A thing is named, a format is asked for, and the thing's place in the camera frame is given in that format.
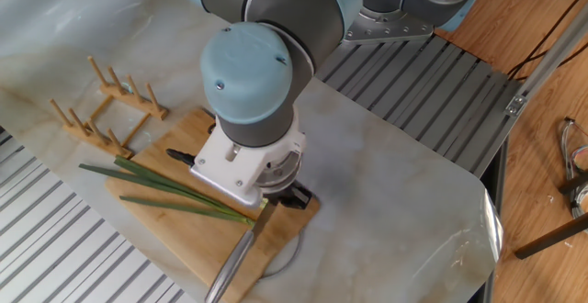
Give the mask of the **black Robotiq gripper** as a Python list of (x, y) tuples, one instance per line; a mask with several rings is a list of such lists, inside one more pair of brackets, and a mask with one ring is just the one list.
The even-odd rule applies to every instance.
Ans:
[(271, 216), (279, 204), (284, 207), (304, 210), (313, 199), (313, 193), (293, 174), (282, 183), (263, 192), (263, 198), (268, 201), (263, 209), (264, 216)]

